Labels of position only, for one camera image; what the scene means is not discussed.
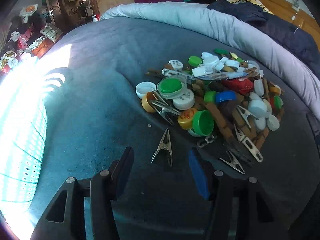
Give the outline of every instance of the white laundry basket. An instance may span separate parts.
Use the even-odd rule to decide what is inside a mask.
[[[0,210],[26,211],[38,183],[47,115],[41,78],[32,67],[17,67],[0,85]]]

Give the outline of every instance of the bed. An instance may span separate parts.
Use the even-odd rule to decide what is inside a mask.
[[[50,73],[62,73],[65,82],[45,100],[47,136],[41,175],[28,210],[32,224],[37,223],[67,177],[89,178],[121,156],[126,146],[131,146],[135,151],[132,172],[123,196],[112,203],[120,238],[202,239],[210,203],[198,195],[187,159],[187,152],[197,140],[177,124],[170,127],[172,168],[161,157],[151,164],[167,124],[160,116],[143,110],[135,86],[142,81],[158,82],[157,78],[145,76],[147,68],[162,69],[170,59],[187,63],[191,55],[221,48],[245,60],[259,59],[265,77],[285,90],[282,99],[286,112],[281,127],[267,137],[261,149],[264,161],[246,171],[258,178],[289,228],[320,180],[319,153],[306,117],[306,114],[314,114],[317,122],[318,103],[300,94],[300,88],[291,82],[292,76],[279,67],[282,62],[281,59],[276,61],[276,54],[291,57],[292,67],[297,65],[298,68],[301,62],[289,52],[274,50],[277,44],[271,41],[261,45],[267,54],[273,53],[268,59],[261,54],[262,47],[258,44],[254,49],[246,46],[243,36],[238,36],[237,41],[234,36],[232,43],[231,31],[213,39],[214,32],[204,33],[209,30],[205,28],[204,14],[202,27],[192,29],[190,24],[196,19],[190,11],[190,22],[174,10],[158,10],[157,17],[162,22],[148,19],[144,12],[143,7],[113,8],[102,17],[105,20],[83,25],[65,35],[41,59],[43,66],[51,66]],[[178,21],[181,27],[174,26],[171,19]],[[212,24],[222,22],[227,24],[223,18]],[[305,78],[312,74],[308,68],[299,71]],[[311,78],[307,81],[318,84]],[[216,160],[224,152],[222,144],[214,143],[200,153],[215,168],[238,176]],[[87,239],[92,239],[87,200],[85,215]]]

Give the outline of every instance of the bolt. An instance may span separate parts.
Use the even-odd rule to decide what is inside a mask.
[[[214,174],[215,174],[217,177],[223,176],[223,172],[222,172],[222,171],[219,171],[219,170],[215,171]]]
[[[257,182],[257,179],[255,177],[249,177],[249,181],[251,183],[256,183]]]
[[[74,183],[75,182],[75,178],[74,177],[69,177],[66,180],[67,183]]]
[[[100,175],[105,177],[105,176],[108,176],[109,175],[109,171],[108,170],[103,170],[103,171],[100,171]]]

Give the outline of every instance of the wooden panel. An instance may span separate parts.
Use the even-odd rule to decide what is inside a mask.
[[[312,35],[314,38],[318,49],[320,50],[320,27],[315,19],[308,15],[302,9],[299,10],[294,20],[292,16],[296,14],[297,11],[291,8],[292,4],[286,0],[259,0],[275,15],[279,16],[281,19],[288,21],[297,27],[300,26],[302,30]]]

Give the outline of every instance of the metal clothespin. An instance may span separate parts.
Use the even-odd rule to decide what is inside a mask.
[[[233,124],[236,130],[237,139],[239,142],[242,142],[244,146],[249,150],[252,156],[258,161],[263,161],[263,156],[257,147],[253,144],[253,142],[241,131],[239,130],[235,124]]]
[[[210,143],[213,143],[217,139],[217,136],[215,134],[210,134],[206,136],[204,139],[201,139],[197,142],[197,146],[199,148],[203,148],[207,146]]]
[[[229,159],[231,160],[231,162],[227,162],[226,160],[219,158],[220,160],[222,160],[224,163],[228,164],[231,168],[235,169],[236,171],[240,172],[241,174],[244,174],[244,169],[242,168],[240,162],[237,160],[237,158],[232,154],[232,152],[230,151],[226,151],[226,153],[229,156]]]
[[[169,106],[167,103],[155,100],[151,101],[152,107],[157,111],[159,115],[161,115],[169,124],[174,124],[171,118],[169,117],[168,113],[180,115],[180,111],[173,108],[172,106]]]
[[[153,157],[151,159],[151,163],[153,163],[153,161],[155,160],[155,158],[158,155],[158,152],[160,150],[167,150],[169,152],[169,154],[168,154],[168,163],[169,163],[169,166],[172,167],[172,149],[171,149],[170,133],[169,133],[169,129],[168,128],[164,131],[164,134],[163,134],[163,136],[161,138],[161,141],[159,143],[158,149],[153,154]]]
[[[251,125],[250,125],[250,123],[249,123],[249,121],[248,121],[248,116],[249,116],[249,115],[252,115],[253,118],[256,119],[256,120],[259,120],[258,117],[256,117],[254,114],[252,114],[251,112],[249,112],[247,109],[245,109],[245,108],[242,107],[242,106],[237,105],[237,106],[236,106],[236,109],[238,110],[239,114],[242,116],[242,118],[244,119],[244,121],[246,122],[246,124],[247,124],[247,126],[248,126],[249,128],[251,128]]]

